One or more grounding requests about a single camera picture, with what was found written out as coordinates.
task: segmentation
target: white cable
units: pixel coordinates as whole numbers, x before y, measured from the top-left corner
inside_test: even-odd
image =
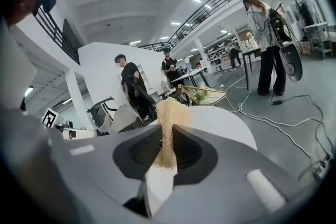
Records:
[[[244,87],[234,87],[234,86],[233,86],[233,85],[235,85],[236,83],[238,83],[240,80],[242,80],[243,78],[245,78],[245,76],[243,76],[241,79],[239,79],[239,80],[237,80],[236,82],[234,82],[231,86],[226,87],[226,88],[227,88],[226,91],[227,91],[228,89],[230,89],[230,88],[242,88],[242,89],[245,89]],[[318,120],[318,119],[315,119],[315,118],[308,118],[308,119],[305,119],[305,120],[303,120],[303,121],[301,121],[301,122],[299,122],[299,123],[297,123],[297,124],[290,125],[290,124],[286,124],[286,123],[275,122],[275,121],[270,120],[270,119],[268,119],[268,118],[266,118],[266,117],[262,117],[262,116],[254,116],[254,115],[252,115],[252,114],[245,113],[245,112],[243,112],[243,105],[244,105],[244,103],[246,102],[246,100],[248,99],[248,97],[250,96],[250,94],[251,94],[251,90],[249,89],[249,91],[248,91],[248,95],[247,95],[247,97],[245,98],[245,100],[244,100],[242,103],[239,103],[239,104],[238,104],[238,110],[233,110],[232,112],[234,112],[234,113],[236,113],[236,112],[240,112],[241,114],[243,114],[244,116],[246,116],[246,117],[248,117],[248,118],[254,119],[254,120],[256,120],[256,121],[266,122],[266,123],[269,124],[270,126],[273,126],[273,127],[277,128],[281,133],[283,133],[285,136],[289,137],[290,140],[292,141],[292,143],[293,143],[296,147],[298,147],[299,149],[301,149],[301,150],[302,150],[302,151],[303,151],[303,152],[304,152],[310,159],[313,158],[313,159],[317,162],[317,159],[316,159],[316,157],[315,157],[314,155],[311,155],[310,153],[308,153],[302,146],[300,146],[298,143],[296,143],[296,142],[294,141],[294,139],[293,139],[289,134],[285,133],[280,127],[278,127],[278,126],[276,126],[276,125],[274,125],[274,124],[279,124],[279,125],[287,126],[287,127],[296,127],[296,126],[298,126],[298,125],[300,125],[300,124],[302,124],[302,123],[304,123],[304,122],[306,122],[306,121],[308,121],[308,120],[314,120],[314,121],[318,121],[318,122],[322,123],[324,130],[326,130],[326,127],[325,127],[324,123],[323,123],[322,121]]]

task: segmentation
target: concrete floor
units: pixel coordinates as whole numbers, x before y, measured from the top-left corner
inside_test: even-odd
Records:
[[[296,95],[309,94],[313,101],[322,109],[327,134],[333,145],[336,145],[336,59],[327,59],[325,61],[303,59],[302,64],[304,74],[301,81],[294,83],[287,77],[286,91],[283,97],[274,97],[274,100],[284,100]],[[243,106],[244,112],[257,116],[265,116],[274,121],[291,125],[310,117],[321,119],[319,110],[305,97],[295,98],[278,106],[272,105],[272,85],[270,94],[265,97],[260,97],[256,92],[259,71],[260,61],[256,61],[255,68],[249,75],[251,94]],[[210,86],[223,83],[224,86],[228,87],[244,75],[244,67],[238,67],[237,70],[233,72],[220,71],[213,74],[206,73],[205,77]],[[196,76],[195,81],[198,87],[205,87],[201,76]],[[246,88],[245,78],[235,84],[235,86]],[[247,94],[248,91],[246,89],[230,88],[227,96],[235,110],[238,110],[238,104],[243,102]],[[226,100],[220,102],[218,106],[229,111],[232,110]],[[299,174],[310,164],[308,156],[294,146],[291,140],[278,129],[265,122],[250,119],[239,112],[237,115],[250,128],[256,141],[258,151],[281,166],[290,175],[298,178]],[[279,127],[288,133],[294,141],[301,145],[308,153],[316,156],[317,159],[322,159],[324,152],[314,138],[317,125],[318,122],[308,121],[297,127]],[[328,152],[331,151],[331,146],[324,136],[322,126],[319,127],[318,138],[324,148]],[[307,172],[300,183],[305,186],[312,181],[311,173]]]

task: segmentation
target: black shoe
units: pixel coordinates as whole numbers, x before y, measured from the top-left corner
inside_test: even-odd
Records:
[[[257,90],[257,92],[259,96],[266,96],[269,94],[269,92],[263,92],[263,91],[260,91],[259,89]]]

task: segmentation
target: power strip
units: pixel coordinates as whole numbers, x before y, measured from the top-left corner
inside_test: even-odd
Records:
[[[334,161],[334,156],[332,155],[331,152],[329,152],[328,155],[325,156],[323,163],[321,163],[319,167],[313,172],[315,178],[324,179],[333,161]]]

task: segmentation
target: black t-shirt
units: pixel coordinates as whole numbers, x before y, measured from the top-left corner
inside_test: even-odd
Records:
[[[123,85],[126,83],[129,95],[134,95],[134,87],[132,86],[132,83],[134,83],[133,76],[135,72],[139,72],[139,70],[138,67],[132,62],[127,63],[127,65],[125,65],[124,67],[124,70],[121,72],[122,76],[121,83]],[[139,72],[139,86],[141,86],[145,91],[147,91],[140,72]]]
[[[169,57],[168,60],[164,59],[164,61],[162,62],[162,70],[170,69],[171,65],[176,67],[176,63],[177,63],[177,60],[171,57]],[[175,80],[180,77],[180,74],[178,71],[171,71],[171,72],[166,73],[166,75],[170,80]]]

